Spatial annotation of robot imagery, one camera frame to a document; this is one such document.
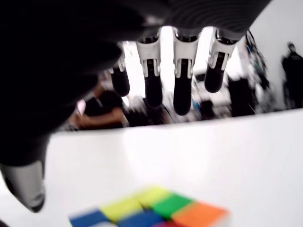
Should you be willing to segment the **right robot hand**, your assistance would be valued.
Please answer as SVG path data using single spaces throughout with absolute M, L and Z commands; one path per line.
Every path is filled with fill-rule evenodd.
M 205 88 L 217 92 L 236 43 L 267 0 L 3 0 L 0 3 L 0 172 L 37 213 L 45 202 L 52 133 L 93 90 L 103 70 L 124 69 L 122 43 L 135 41 L 146 100 L 161 102 L 160 29 L 173 28 L 174 109 L 190 106 L 197 42 L 212 26 Z

